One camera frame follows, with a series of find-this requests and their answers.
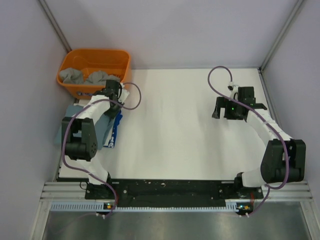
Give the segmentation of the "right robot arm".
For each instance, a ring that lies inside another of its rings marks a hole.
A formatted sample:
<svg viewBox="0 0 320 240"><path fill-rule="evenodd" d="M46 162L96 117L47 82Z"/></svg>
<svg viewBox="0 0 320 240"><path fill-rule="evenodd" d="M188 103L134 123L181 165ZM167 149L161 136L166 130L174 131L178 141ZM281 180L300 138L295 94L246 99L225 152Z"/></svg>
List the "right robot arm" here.
<svg viewBox="0 0 320 240"><path fill-rule="evenodd" d="M263 103L257 103L254 87L230 85L229 97L218 96L212 117L219 119L224 109L227 120L244 120L266 146L257 169L240 172L234 179L233 192L245 198L252 188L273 183L301 182L305 175L306 144L285 133Z"/></svg>

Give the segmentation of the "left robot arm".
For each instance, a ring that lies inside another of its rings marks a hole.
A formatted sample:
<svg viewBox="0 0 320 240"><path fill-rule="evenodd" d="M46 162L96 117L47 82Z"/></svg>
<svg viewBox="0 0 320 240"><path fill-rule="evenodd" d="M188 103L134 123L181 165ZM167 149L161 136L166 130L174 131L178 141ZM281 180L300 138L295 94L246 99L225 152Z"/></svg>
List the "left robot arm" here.
<svg viewBox="0 0 320 240"><path fill-rule="evenodd" d="M96 186L102 198L109 198L114 191L107 182L109 173L99 160L97 123L107 118L110 123L124 107L129 92L124 84L107 80L105 87L96 91L89 102L72 116L66 116L61 123L61 152L63 164L71 170L87 175Z"/></svg>

